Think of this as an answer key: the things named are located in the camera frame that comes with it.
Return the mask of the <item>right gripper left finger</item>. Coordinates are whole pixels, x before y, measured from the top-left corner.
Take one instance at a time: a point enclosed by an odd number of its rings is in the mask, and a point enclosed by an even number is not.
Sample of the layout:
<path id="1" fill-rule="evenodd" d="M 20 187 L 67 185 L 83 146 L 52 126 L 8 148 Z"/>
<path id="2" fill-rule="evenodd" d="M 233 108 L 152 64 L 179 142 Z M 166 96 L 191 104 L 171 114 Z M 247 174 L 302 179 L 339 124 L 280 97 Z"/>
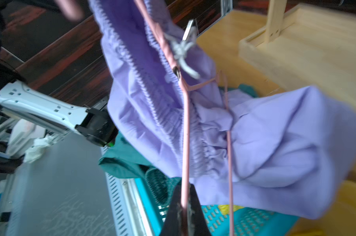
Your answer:
<path id="1" fill-rule="evenodd" d="M 177 184 L 168 208 L 167 217 L 159 236 L 181 236 L 181 184 Z"/>

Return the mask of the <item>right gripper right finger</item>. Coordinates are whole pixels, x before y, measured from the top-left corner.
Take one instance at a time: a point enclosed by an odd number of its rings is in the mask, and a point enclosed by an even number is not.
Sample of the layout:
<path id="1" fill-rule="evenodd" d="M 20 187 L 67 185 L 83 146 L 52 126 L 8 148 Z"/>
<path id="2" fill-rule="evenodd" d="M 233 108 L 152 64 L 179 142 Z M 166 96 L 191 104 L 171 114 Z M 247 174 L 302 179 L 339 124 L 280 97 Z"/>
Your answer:
<path id="1" fill-rule="evenodd" d="M 188 201 L 188 235 L 189 236 L 211 236 L 204 218 L 201 204 L 193 184 L 189 188 Z"/>

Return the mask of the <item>green shorts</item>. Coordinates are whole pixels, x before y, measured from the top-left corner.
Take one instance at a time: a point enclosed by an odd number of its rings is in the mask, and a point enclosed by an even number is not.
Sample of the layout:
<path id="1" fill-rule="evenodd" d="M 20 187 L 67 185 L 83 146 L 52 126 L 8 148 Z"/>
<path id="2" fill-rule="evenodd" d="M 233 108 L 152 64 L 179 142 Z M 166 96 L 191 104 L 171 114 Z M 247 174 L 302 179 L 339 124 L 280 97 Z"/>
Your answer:
<path id="1" fill-rule="evenodd" d="M 134 109 L 131 103 L 123 94 L 121 88 L 118 88 L 113 84 L 110 92 L 110 100 L 108 104 L 109 113 L 112 119 L 119 122 L 120 118 L 117 117 L 116 112 L 126 112 L 126 121 L 136 122 L 136 124 L 143 123 L 140 121 L 139 116 L 134 114 Z M 224 131 L 226 128 L 230 128 L 233 118 L 230 112 L 227 112 L 222 108 L 209 109 L 209 118 L 214 118 L 214 121 L 210 121 L 208 124 L 218 130 Z M 126 130 L 126 137 L 131 137 L 128 133 L 131 130 Z M 148 167 L 148 170 L 152 170 L 152 167 L 162 168 L 162 174 L 166 174 L 165 177 L 176 178 L 181 177 L 182 172 L 182 154 L 178 154 L 178 160 L 174 152 L 170 150 L 163 142 L 156 136 L 149 132 L 146 133 L 140 129 L 134 130 L 136 134 L 140 134 L 142 140 L 136 140 L 131 138 L 132 141 L 136 141 L 137 147 L 134 148 L 120 132 L 116 137 L 115 144 L 109 148 L 102 158 L 99 160 L 99 166 L 109 173 L 110 175 L 120 179 L 133 179 L 133 178 L 145 178 L 146 171 L 142 167 Z M 150 148 L 157 147 L 157 151 L 149 150 Z M 150 157 L 151 162 L 145 158 L 142 154 L 147 154 Z M 228 197 L 225 196 L 223 200 L 215 197 L 215 194 L 221 194 L 219 190 L 216 190 L 214 183 L 209 183 L 209 178 L 204 178 L 201 182 L 197 182 L 197 188 L 199 189 L 198 198 L 200 204 L 205 205 L 227 205 L 229 204 Z"/>

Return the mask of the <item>lilac shorts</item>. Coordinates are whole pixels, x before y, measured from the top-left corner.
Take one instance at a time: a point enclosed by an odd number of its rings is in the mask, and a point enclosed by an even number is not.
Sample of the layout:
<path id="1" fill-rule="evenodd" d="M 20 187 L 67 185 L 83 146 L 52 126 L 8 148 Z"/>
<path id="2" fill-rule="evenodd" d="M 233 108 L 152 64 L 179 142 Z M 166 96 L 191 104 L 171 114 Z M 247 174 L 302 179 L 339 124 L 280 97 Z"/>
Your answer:
<path id="1" fill-rule="evenodd" d="M 153 166 L 182 175 L 184 109 L 179 79 L 133 1 L 91 1 L 113 85 L 109 114 Z M 309 219 L 332 204 L 356 161 L 356 113 L 317 87 L 252 98 L 228 94 L 214 61 L 191 40 L 185 62 L 199 73 L 190 98 L 190 181 L 203 205 L 234 204 Z"/>

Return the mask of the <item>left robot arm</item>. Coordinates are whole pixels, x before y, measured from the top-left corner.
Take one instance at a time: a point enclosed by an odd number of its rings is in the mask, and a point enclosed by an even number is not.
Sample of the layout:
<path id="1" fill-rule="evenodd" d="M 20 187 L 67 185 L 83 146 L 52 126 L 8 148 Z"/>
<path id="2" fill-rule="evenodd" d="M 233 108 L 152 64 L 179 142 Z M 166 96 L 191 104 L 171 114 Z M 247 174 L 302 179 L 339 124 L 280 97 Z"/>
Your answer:
<path id="1" fill-rule="evenodd" d="M 1 13 L 8 1 L 0 1 L 1 34 L 6 28 Z M 7 109 L 23 115 L 29 121 L 42 120 L 74 131 L 100 147 L 109 145 L 118 135 L 107 110 L 84 108 L 65 103 L 30 88 L 18 73 L 0 63 L 0 110 Z"/>

